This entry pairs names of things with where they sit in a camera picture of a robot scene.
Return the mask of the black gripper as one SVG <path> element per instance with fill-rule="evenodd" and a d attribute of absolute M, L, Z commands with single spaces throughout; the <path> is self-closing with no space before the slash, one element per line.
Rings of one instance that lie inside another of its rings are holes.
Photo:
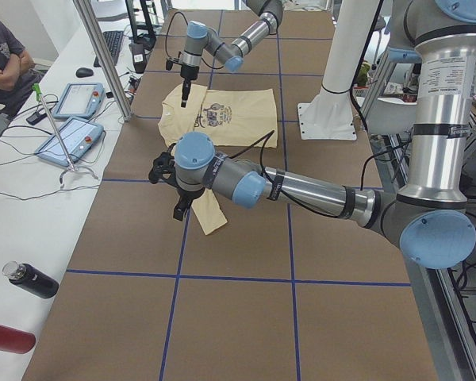
<path fill-rule="evenodd" d="M 183 221 L 187 217 L 193 200 L 200 198 L 204 192 L 205 188 L 202 187 L 198 190 L 184 190 L 181 187 L 177 188 L 179 200 L 174 207 L 173 218 L 177 221 Z"/>
<path fill-rule="evenodd" d="M 182 84 L 182 97 L 181 97 L 181 107 L 186 108 L 187 101 L 190 96 L 191 90 L 191 81 L 194 81 L 198 78 L 199 66 L 191 66 L 188 64 L 181 65 L 180 75 L 184 79 Z"/>

